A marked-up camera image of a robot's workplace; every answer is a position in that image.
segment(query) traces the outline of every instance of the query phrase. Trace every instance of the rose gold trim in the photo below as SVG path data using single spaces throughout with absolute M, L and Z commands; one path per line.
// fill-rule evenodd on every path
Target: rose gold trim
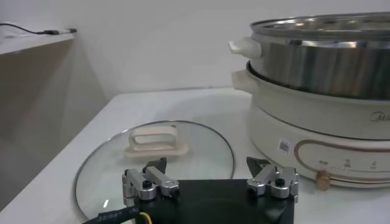
M 294 155 L 295 155 L 296 159 L 298 160 L 298 162 L 304 168 L 311 170 L 313 172 L 318 172 L 320 170 L 316 170 L 316 169 L 306 165 L 299 157 L 299 149 L 301 146 L 303 146 L 305 144 L 318 144 L 318 145 L 323 145 L 323 146 L 328 146 L 328 147 L 334 147 L 337 149 L 357 151 L 357 152 L 378 152 L 378 153 L 389 153 L 390 152 L 390 149 L 357 149 L 357 148 L 353 148 L 353 147 L 349 147 L 349 146 L 345 146 L 345 145 L 336 145 L 336 144 L 321 142 L 321 141 L 317 141 L 317 140 L 309 140 L 309 139 L 300 141 L 300 142 L 298 142 L 298 144 L 296 144 L 296 146 L 294 148 Z M 335 179 L 335 178 L 342 178 L 342 179 L 356 180 L 356 181 L 390 181 L 390 178 L 360 178 L 360 177 L 348 177 L 348 176 L 344 176 L 344 175 L 330 173 L 331 180 L 340 181 L 340 180 Z

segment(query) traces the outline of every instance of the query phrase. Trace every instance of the stainless steel pot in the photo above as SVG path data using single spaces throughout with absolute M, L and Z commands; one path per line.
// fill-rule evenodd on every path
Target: stainless steel pot
M 229 42 L 261 79 L 292 89 L 390 99 L 390 12 L 306 16 L 251 24 Z

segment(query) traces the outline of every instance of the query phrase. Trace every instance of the black base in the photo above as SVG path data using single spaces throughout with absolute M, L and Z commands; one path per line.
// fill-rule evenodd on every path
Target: black base
M 247 180 L 180 180 L 176 200 L 157 196 L 136 201 L 153 224 L 293 224 L 294 199 L 279 200 L 266 194 L 254 197 Z M 140 217 L 136 223 L 145 223 Z

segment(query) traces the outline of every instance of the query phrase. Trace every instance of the brand logo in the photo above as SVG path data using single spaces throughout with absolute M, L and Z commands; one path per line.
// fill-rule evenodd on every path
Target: brand logo
M 385 114 L 382 111 L 373 112 L 370 116 L 372 122 L 385 122 L 390 121 L 390 114 Z

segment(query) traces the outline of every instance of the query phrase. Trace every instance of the control panel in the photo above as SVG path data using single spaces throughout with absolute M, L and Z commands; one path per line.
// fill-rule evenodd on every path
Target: control panel
M 332 177 L 356 181 L 390 181 L 390 149 L 364 149 L 304 140 L 295 156 L 312 171 L 326 170 Z

